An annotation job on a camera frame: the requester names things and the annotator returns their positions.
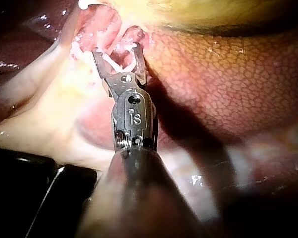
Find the metal jaw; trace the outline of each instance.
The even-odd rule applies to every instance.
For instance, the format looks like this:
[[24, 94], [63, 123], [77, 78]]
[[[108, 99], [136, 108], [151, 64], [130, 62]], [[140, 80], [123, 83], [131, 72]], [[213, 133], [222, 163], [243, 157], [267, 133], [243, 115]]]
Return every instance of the metal jaw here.
[[146, 85], [146, 68], [141, 46], [135, 44], [134, 72], [109, 74], [102, 53], [93, 52], [103, 86], [116, 102], [111, 115], [115, 151], [131, 146], [156, 150], [157, 146], [156, 109], [150, 95], [140, 88]]

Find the engraved logo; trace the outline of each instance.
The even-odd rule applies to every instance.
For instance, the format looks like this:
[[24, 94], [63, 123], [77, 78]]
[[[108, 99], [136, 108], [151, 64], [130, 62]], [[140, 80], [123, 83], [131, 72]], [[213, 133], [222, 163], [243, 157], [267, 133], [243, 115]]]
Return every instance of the engraved logo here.
[[135, 110], [130, 108], [128, 110], [130, 115], [130, 125], [140, 125], [141, 123], [141, 116], [139, 113], [135, 113]]

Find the screw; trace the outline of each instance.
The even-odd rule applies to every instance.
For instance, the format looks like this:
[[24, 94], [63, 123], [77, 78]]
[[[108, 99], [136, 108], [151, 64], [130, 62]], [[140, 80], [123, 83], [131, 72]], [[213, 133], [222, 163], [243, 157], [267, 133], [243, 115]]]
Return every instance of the screw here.
[[120, 78], [121, 81], [125, 82], [125, 83], [129, 83], [131, 82], [132, 78], [130, 76], [130, 74], [124, 75]]

